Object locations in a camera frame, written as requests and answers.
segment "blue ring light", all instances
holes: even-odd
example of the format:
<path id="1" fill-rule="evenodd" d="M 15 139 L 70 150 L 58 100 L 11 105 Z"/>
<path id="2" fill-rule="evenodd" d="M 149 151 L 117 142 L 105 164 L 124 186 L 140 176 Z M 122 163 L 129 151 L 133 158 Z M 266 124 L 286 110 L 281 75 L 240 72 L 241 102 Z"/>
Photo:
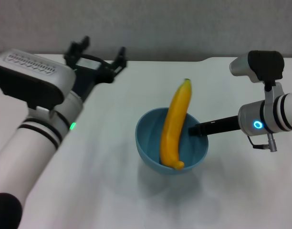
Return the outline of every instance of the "blue ring light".
<path id="1" fill-rule="evenodd" d="M 263 124 L 260 121 L 254 121 L 253 126 L 256 129 L 262 129 L 263 128 Z"/>

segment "banana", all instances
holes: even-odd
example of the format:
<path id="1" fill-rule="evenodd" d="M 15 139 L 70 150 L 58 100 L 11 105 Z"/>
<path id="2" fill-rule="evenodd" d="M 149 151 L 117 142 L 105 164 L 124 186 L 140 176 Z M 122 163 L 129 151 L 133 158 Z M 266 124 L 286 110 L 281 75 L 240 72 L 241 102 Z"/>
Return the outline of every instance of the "banana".
<path id="1" fill-rule="evenodd" d="M 171 101 L 163 126 L 160 144 L 161 162 L 175 169 L 184 167 L 184 162 L 179 161 L 179 141 L 191 94 L 190 80 L 185 79 Z"/>

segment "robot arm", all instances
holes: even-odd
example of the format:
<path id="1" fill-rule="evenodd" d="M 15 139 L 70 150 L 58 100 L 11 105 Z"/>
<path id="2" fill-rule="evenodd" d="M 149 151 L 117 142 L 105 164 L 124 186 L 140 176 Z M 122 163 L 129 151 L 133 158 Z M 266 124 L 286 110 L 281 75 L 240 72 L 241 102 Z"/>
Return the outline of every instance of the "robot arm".
<path id="1" fill-rule="evenodd" d="M 277 151 L 274 133 L 292 130 L 292 93 L 284 94 L 282 78 L 284 60 L 276 51 L 251 51 L 230 64 L 234 76 L 247 75 L 251 82 L 264 83 L 265 100 L 243 105 L 237 116 L 198 124 L 189 129 L 191 135 L 205 136 L 233 130 L 242 130 L 250 136 L 267 135 L 268 145 L 253 148 Z"/>
<path id="2" fill-rule="evenodd" d="M 0 152 L 0 228 L 19 226 L 26 197 L 83 109 L 95 85 L 112 83 L 126 67 L 122 48 L 112 64 L 82 52 L 89 38 L 72 43 L 67 65 L 19 50 L 0 54 L 0 88 L 26 101 L 28 116 Z M 77 65 L 98 62 L 96 70 Z"/>

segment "blue bowl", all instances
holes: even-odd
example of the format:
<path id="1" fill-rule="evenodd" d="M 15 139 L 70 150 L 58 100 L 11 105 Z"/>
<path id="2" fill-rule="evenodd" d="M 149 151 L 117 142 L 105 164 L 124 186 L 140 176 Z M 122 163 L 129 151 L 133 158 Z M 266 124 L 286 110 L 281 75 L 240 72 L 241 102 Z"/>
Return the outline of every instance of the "blue bowl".
<path id="1" fill-rule="evenodd" d="M 136 125 L 136 147 L 146 165 L 158 173 L 177 175 L 190 171 L 203 161 L 207 154 L 208 137 L 189 136 L 188 129 L 199 122 L 187 114 L 182 128 L 179 144 L 180 160 L 185 166 L 182 170 L 176 170 L 164 166 L 160 162 L 160 141 L 163 125 L 168 108 L 158 108 L 144 114 Z"/>

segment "banana tip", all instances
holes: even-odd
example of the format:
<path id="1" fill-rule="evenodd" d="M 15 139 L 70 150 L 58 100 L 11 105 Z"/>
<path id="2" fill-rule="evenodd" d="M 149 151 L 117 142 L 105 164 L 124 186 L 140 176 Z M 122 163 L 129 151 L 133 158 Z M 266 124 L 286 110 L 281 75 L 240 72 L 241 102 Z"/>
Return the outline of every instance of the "banana tip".
<path id="1" fill-rule="evenodd" d="M 176 161 L 173 163 L 173 168 L 177 170 L 181 170 L 184 167 L 184 162 L 183 161 Z"/>

